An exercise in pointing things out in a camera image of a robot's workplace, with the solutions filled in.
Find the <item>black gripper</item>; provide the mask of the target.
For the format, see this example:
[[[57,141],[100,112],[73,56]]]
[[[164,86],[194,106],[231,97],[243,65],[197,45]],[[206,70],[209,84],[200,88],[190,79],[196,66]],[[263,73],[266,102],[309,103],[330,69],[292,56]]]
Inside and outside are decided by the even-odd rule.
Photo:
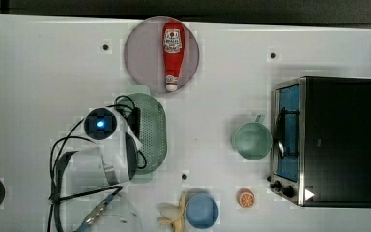
[[[140,121],[141,111],[138,107],[135,107],[127,117],[128,128],[130,131],[139,138],[140,134]]]

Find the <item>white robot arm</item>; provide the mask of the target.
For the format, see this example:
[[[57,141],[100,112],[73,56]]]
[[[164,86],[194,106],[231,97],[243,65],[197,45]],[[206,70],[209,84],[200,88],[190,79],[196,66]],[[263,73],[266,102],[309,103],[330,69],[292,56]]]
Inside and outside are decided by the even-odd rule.
[[[51,201],[49,221],[64,232],[61,204],[104,191],[111,193],[83,220],[75,232],[97,221],[122,184],[138,169],[142,143],[128,120],[113,107],[96,108],[80,120],[50,152]]]

